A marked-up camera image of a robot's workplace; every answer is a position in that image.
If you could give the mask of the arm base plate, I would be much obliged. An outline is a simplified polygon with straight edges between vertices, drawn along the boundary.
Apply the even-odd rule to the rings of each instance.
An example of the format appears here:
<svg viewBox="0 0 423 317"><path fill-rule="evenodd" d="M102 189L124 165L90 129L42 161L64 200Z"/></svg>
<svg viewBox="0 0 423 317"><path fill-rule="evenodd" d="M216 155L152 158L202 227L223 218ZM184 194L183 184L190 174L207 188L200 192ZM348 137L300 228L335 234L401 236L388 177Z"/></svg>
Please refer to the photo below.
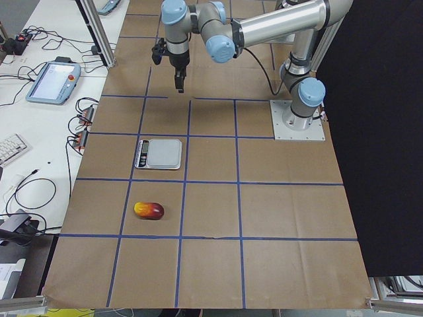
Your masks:
<svg viewBox="0 0 423 317"><path fill-rule="evenodd" d="M291 100L270 100L270 112L275 140L326 140L318 110L310 118L300 118L291 111Z"/></svg>

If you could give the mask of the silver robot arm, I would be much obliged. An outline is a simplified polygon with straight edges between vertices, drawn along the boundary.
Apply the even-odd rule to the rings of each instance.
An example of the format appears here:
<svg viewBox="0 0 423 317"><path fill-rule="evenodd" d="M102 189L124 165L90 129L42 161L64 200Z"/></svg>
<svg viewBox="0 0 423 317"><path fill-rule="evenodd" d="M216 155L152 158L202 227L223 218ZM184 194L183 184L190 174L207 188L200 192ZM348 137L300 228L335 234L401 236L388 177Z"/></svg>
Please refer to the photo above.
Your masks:
<svg viewBox="0 0 423 317"><path fill-rule="evenodd" d="M207 53L216 63L239 57L251 46L294 34L293 47L280 69L282 85L292 97L282 121L294 131L305 131L317 119L314 113L326 94L324 84L309 74L317 33L341 21L351 6L351 1L280 1L270 13L227 21L220 1L196 5L163 1L161 20L165 37L153 46L152 60L160 64L162 57L169 58L175 68L176 90L183 92L190 63L190 34L202 37Z"/></svg>

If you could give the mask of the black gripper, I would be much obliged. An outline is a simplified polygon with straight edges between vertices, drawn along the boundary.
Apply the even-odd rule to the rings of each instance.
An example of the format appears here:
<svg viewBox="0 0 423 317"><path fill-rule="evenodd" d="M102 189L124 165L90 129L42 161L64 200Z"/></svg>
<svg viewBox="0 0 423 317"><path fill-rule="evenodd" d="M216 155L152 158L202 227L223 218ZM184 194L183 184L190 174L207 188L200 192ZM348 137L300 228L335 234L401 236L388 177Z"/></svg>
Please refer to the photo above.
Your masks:
<svg viewBox="0 0 423 317"><path fill-rule="evenodd" d="M186 78L186 67L190 63L190 54L184 52L182 54L169 54L169 61L175 68L174 84L178 93L184 93L184 80Z"/></svg>

